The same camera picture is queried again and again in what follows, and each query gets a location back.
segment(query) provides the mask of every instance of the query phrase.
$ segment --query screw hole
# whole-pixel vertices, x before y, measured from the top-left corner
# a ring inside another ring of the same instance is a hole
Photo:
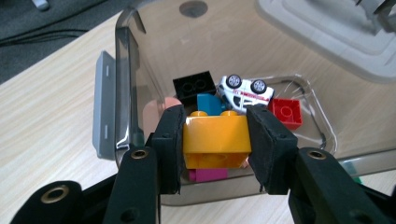
[[[123,223],[133,223],[138,217],[138,211],[135,208],[128,208],[121,214],[121,221]]]
[[[358,209],[352,210],[349,212],[349,215],[355,218],[355,220],[357,220],[358,223],[362,223],[362,224],[373,223],[373,220],[361,210]]]
[[[308,156],[316,160],[324,160],[326,159],[326,155],[318,151],[309,151]]]
[[[69,187],[61,185],[48,190],[41,196],[42,203],[56,203],[62,200],[69,193]]]
[[[149,152],[146,151],[145,149],[139,149],[139,150],[132,152],[131,157],[133,159],[139,160],[139,159],[143,159],[143,158],[147,157],[148,154],[149,154]]]
[[[180,5],[179,11],[183,16],[198,18],[207,12],[208,6],[203,1],[188,1]]]

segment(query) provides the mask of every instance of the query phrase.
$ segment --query pink lego brick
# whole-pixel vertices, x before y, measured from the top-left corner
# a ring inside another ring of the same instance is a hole
[[[194,169],[189,170],[190,181],[206,182],[225,179],[228,176],[227,169]]]

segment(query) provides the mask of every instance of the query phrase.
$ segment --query black floor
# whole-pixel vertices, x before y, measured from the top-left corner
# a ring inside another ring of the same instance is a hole
[[[134,0],[0,1],[0,84],[117,14]]]

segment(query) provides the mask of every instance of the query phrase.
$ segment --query lego stud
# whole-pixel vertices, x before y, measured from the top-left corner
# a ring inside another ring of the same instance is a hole
[[[56,203],[62,200],[69,193],[69,187],[61,185],[48,190],[41,196],[42,203]]]
[[[140,160],[140,159],[146,158],[148,154],[149,154],[149,152],[147,150],[139,149],[139,150],[132,152],[131,157],[132,157],[132,159]]]
[[[222,112],[220,115],[221,116],[237,116],[238,113],[236,113],[233,110],[226,110],[226,111]]]
[[[280,109],[280,115],[281,115],[282,119],[289,119],[293,115],[293,111],[291,110],[290,107],[283,106]]]
[[[192,117],[205,117],[207,116],[207,113],[204,111],[194,111],[191,113]]]
[[[311,157],[311,158],[313,158],[315,160],[324,160],[324,159],[326,159],[326,155],[321,153],[321,152],[318,152],[318,151],[309,151],[307,153],[308,153],[309,157]]]

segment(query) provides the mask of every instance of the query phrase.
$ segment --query red lego brick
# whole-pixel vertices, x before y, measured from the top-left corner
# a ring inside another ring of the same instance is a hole
[[[290,130],[303,124],[299,100],[273,98],[268,109]]]

